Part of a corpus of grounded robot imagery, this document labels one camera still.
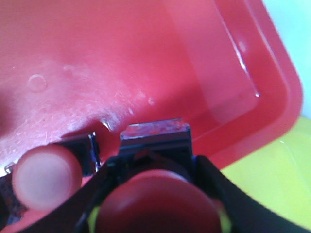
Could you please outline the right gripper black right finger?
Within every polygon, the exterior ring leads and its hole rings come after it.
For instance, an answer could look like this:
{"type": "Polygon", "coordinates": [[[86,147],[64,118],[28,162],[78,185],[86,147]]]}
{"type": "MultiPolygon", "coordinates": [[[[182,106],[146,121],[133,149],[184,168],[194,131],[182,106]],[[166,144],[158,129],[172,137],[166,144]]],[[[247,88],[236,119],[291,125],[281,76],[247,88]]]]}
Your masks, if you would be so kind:
{"type": "Polygon", "coordinates": [[[207,157],[194,159],[196,183],[209,197],[219,200],[232,224],[232,233],[309,233],[264,207],[235,186],[207,157]]]}

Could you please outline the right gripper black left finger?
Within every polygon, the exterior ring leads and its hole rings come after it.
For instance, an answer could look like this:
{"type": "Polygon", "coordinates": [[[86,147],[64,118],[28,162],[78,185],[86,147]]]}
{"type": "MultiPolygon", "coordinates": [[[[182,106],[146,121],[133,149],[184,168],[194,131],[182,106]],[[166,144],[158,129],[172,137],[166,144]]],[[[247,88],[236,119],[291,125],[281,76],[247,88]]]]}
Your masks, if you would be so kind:
{"type": "Polygon", "coordinates": [[[121,158],[109,158],[71,198],[19,233],[81,233],[93,209],[121,183],[121,158]]]}

